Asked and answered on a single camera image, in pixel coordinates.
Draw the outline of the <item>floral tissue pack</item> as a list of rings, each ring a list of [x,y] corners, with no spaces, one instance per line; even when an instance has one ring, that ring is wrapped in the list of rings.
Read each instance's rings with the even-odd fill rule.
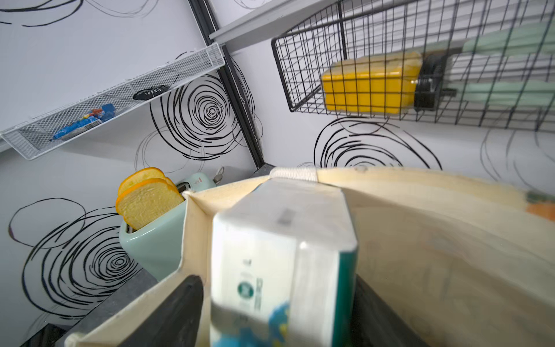
[[[270,179],[215,215],[212,346],[346,346],[358,240],[341,189]]]

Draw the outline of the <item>right yellow toast slice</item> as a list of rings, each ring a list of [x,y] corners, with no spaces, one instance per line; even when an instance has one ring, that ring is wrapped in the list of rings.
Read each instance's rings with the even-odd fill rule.
[[[147,179],[119,195],[115,209],[128,226],[140,230],[182,202],[178,189],[165,179]]]

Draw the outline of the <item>blue candy packet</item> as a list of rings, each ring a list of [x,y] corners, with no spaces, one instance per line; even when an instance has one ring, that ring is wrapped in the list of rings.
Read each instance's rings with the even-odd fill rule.
[[[85,114],[81,119],[67,125],[60,130],[58,130],[51,141],[55,140],[70,140],[94,127],[101,125],[102,123],[111,120],[116,115],[116,108],[113,104],[102,105],[101,108],[96,108],[91,110],[88,114]]]

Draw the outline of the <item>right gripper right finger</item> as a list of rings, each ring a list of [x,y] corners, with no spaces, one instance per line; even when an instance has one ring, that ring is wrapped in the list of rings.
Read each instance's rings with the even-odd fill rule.
[[[350,329],[352,346],[428,346],[361,276],[356,277]]]

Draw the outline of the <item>green item in basket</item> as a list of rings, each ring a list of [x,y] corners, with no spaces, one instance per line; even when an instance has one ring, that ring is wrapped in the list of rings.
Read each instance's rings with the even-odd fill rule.
[[[554,110],[554,21],[466,40],[449,60],[442,89],[461,101]]]

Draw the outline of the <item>mint green toaster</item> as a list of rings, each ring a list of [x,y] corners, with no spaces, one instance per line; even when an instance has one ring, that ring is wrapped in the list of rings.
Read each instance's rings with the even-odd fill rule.
[[[183,228],[186,215],[186,193],[202,192],[220,183],[223,170],[215,178],[195,173],[176,185],[184,202],[140,230],[134,230],[123,219],[119,242],[126,253],[157,281],[179,267],[182,258]]]

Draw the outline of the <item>left yellow toast slice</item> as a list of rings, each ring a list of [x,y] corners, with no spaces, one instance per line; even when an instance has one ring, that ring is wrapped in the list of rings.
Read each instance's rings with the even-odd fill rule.
[[[118,188],[117,195],[121,195],[123,192],[131,188],[132,186],[146,181],[148,179],[164,179],[169,185],[176,188],[176,185],[170,180],[165,174],[156,167],[148,167],[142,170],[139,170],[133,175],[124,179],[124,181],[120,184]]]

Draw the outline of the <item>yellow toast slice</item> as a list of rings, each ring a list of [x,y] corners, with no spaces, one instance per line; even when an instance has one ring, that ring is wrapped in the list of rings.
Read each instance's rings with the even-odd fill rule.
[[[124,181],[120,184],[118,188],[117,195],[121,195],[123,192],[131,188],[132,186],[146,181],[148,179],[164,179],[169,185],[176,188],[176,185],[170,180],[165,174],[156,167],[148,167],[142,170],[139,170],[133,175],[124,179]]]
[[[119,195],[115,209],[128,226],[140,230],[182,202],[178,189],[165,179],[147,179]]]

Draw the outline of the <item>floral canvas tote bag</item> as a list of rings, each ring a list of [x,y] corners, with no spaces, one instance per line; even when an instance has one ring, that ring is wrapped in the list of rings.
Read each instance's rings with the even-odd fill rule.
[[[275,169],[189,193],[179,267],[66,346],[122,346],[188,276],[204,299],[195,346],[210,344],[212,224],[270,179],[342,190],[356,276],[428,346],[554,345],[554,198],[439,171]]]

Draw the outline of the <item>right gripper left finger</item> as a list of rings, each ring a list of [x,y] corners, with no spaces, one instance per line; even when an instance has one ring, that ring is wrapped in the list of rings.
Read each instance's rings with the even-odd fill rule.
[[[204,289],[201,277],[188,276],[122,346],[194,346]]]

